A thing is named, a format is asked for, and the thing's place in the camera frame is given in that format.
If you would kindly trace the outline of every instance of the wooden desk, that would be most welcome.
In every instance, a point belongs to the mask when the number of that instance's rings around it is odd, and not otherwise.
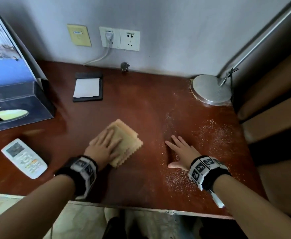
[[[118,169],[102,171],[88,201],[228,218],[227,210],[217,208],[185,171],[167,168],[178,159],[164,143],[172,134],[182,136],[201,154],[225,162],[236,179],[265,196],[233,108],[196,100],[189,79],[101,69],[103,101],[73,103],[75,73],[100,69],[44,61],[39,65],[51,84],[48,96],[57,107],[56,117],[1,131],[0,150],[20,138],[48,163],[48,169],[32,180],[0,152],[1,194],[27,195],[120,118],[139,133],[144,145]]]

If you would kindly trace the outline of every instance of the yellow wall plate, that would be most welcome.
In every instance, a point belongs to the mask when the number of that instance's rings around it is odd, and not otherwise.
[[[91,42],[86,26],[67,24],[71,40],[76,45],[91,47]]]

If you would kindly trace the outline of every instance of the forearm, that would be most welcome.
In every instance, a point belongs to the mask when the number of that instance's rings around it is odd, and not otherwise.
[[[74,192],[66,175],[41,185],[0,215],[0,239],[43,238]]]
[[[221,175],[213,190],[249,239],[291,238],[291,218],[235,178]]]

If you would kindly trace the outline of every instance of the hand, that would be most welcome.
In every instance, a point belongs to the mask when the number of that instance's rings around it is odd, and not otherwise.
[[[104,130],[95,139],[93,139],[84,152],[85,156],[91,157],[99,167],[99,171],[103,170],[106,165],[114,160],[119,154],[113,153],[113,150],[121,142],[122,138],[111,142],[114,130]]]
[[[186,171],[190,170],[191,163],[194,159],[201,156],[201,154],[193,147],[189,146],[182,137],[179,136],[179,139],[176,136],[171,136],[176,145],[169,141],[165,141],[167,146],[169,146],[176,154],[179,156],[180,160],[178,162],[172,162],[168,165],[170,169],[172,168],[181,168]]]

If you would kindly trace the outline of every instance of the remote control screen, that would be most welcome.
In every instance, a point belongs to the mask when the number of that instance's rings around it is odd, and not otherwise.
[[[15,143],[10,148],[7,149],[7,152],[12,156],[15,157],[17,154],[19,154],[24,148],[19,144]]]

